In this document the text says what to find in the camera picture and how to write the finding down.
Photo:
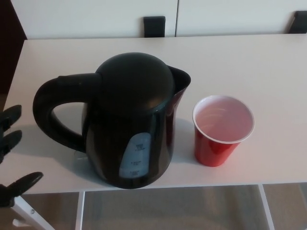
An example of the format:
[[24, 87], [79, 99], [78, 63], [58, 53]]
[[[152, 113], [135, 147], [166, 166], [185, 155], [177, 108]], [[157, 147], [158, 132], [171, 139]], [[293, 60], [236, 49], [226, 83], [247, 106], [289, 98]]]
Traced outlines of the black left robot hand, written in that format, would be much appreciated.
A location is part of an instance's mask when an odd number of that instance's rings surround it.
[[[22, 106], [14, 105], [0, 113], [0, 161], [19, 144], [22, 139], [22, 131], [16, 130], [7, 135], [4, 134], [21, 117]], [[15, 198], [32, 188], [42, 177], [42, 172], [32, 172], [21, 177], [8, 186], [0, 185], [0, 207], [10, 208], [15, 205]]]

